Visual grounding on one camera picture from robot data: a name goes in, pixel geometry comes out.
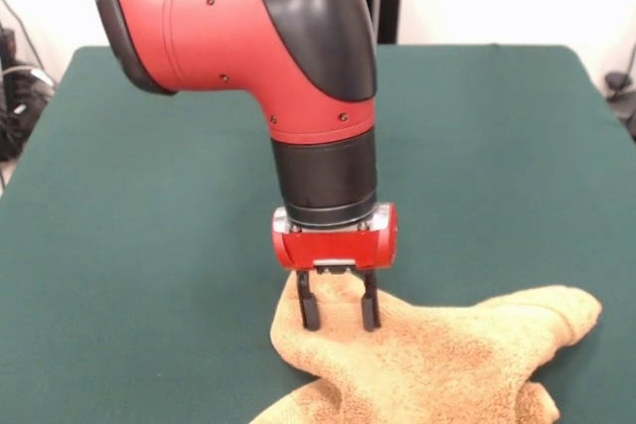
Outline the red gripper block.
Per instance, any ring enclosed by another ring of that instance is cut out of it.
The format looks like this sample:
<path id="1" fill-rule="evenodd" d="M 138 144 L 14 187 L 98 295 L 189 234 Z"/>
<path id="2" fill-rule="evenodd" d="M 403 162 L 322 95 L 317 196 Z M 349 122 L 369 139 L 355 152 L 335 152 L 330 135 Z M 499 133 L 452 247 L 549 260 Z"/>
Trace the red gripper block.
<path id="1" fill-rule="evenodd" d="M 311 270 L 357 269 L 365 292 L 361 299 L 363 326 L 373 332 L 381 326 L 378 283 L 374 269 L 390 267 L 396 257 L 398 214 L 393 204 L 379 204 L 360 222 L 340 228 L 311 229 L 293 223 L 286 209 L 274 211 L 272 244 L 280 265 L 296 272 L 296 288 L 303 328 L 320 329 L 318 303 L 310 288 Z"/>

